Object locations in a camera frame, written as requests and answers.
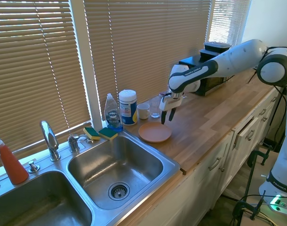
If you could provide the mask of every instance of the window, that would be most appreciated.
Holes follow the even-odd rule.
[[[18,159],[90,121],[68,0],[0,1],[0,138]]]
[[[167,90],[173,64],[197,54],[210,0],[84,0],[100,109],[107,93],[143,102]]]
[[[241,42],[250,0],[213,0],[209,41],[237,45]]]

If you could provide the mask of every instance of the white cabinet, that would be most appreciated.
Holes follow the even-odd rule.
[[[247,126],[237,134],[234,148],[238,152],[238,157],[233,170],[233,176],[238,172],[252,151],[259,122],[259,118],[251,119]]]
[[[263,139],[276,96],[266,95],[139,225],[196,226]]]
[[[140,226],[195,226],[212,205],[232,135],[228,134],[184,181],[165,197]]]
[[[264,114],[260,114],[259,115],[259,125],[257,128],[257,132],[256,132],[256,136],[255,136],[255,140],[254,140],[254,144],[253,144],[253,148],[260,142],[262,141],[268,130],[265,130],[267,128],[267,123],[269,123],[269,118],[271,115],[271,112],[273,110],[274,107],[274,103],[270,104],[267,108],[265,108],[265,113]]]

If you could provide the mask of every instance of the disinfecting wipes container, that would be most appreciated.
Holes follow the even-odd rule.
[[[123,124],[126,126],[136,124],[136,92],[134,90],[125,89],[119,93],[119,100]]]

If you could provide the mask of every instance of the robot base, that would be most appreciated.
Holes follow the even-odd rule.
[[[266,191],[265,195],[272,195],[275,197],[264,197],[266,203],[270,204],[270,208],[279,213],[287,214],[287,193],[282,192],[273,186],[270,182],[265,181],[259,188],[259,193],[262,195]]]

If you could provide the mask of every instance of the blue dish soap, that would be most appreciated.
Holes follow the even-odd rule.
[[[118,107],[116,101],[113,99],[111,93],[107,94],[104,116],[108,128],[116,132],[120,132],[123,130],[120,108]]]

